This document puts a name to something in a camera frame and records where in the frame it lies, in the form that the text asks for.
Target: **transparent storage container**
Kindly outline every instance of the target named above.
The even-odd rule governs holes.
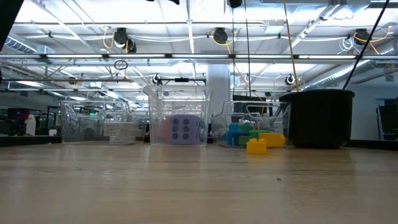
[[[207,86],[146,86],[151,146],[206,146],[211,92]]]
[[[134,144],[143,139],[146,122],[119,101],[62,101],[61,118],[64,144]]]
[[[289,118],[289,103],[227,101],[223,112],[211,119],[213,142],[226,147],[246,147],[249,139],[258,138],[261,133],[278,133],[284,136],[286,146]]]

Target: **table surface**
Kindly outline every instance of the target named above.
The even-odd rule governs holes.
[[[397,223],[398,152],[0,149],[1,223]]]

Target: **black container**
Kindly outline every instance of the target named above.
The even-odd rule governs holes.
[[[308,90],[279,98],[291,103],[289,142],[296,147],[338,148],[351,137],[354,93]]]

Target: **black pole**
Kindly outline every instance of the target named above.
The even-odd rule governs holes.
[[[0,0],[0,49],[2,49],[8,33],[10,33],[22,3],[24,3],[24,0]]]

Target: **fluorescent light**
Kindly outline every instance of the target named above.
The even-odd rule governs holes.
[[[71,98],[71,99],[74,99],[74,100],[87,100],[86,98],[79,97],[79,96],[68,96],[68,97]]]
[[[38,54],[0,54],[0,58],[40,58]]]
[[[102,58],[102,55],[98,54],[68,54],[68,55],[60,55],[60,54],[53,54],[47,55],[48,58]]]
[[[37,82],[31,82],[31,81],[17,81],[17,82],[20,84],[29,85],[32,87],[42,87],[42,85]]]
[[[299,59],[354,59],[356,55],[299,55]]]
[[[74,89],[44,89],[44,91],[75,91]]]
[[[362,57],[362,59],[390,59],[390,60],[394,60],[394,59],[398,59],[398,55],[364,55]]]
[[[108,50],[106,50],[106,49],[100,49],[100,50],[105,51],[106,53],[109,54]]]
[[[229,58],[220,54],[172,54],[172,58]]]
[[[110,54],[110,58],[164,58],[164,54]]]
[[[112,97],[112,98],[115,98],[115,99],[119,98],[119,95],[117,95],[116,93],[114,93],[112,91],[106,91],[104,93],[107,94],[108,96]]]
[[[61,96],[61,97],[64,97],[64,95],[62,95],[62,94],[59,94],[59,93],[56,93],[56,92],[51,92],[52,94],[54,94],[55,96]]]
[[[36,88],[16,88],[16,89],[13,89],[13,88],[11,88],[11,89],[7,89],[7,90],[9,90],[9,91],[39,91],[39,89],[36,89]]]
[[[236,58],[249,58],[248,55],[236,55]],[[250,58],[267,59],[267,58],[291,58],[290,55],[250,55]]]

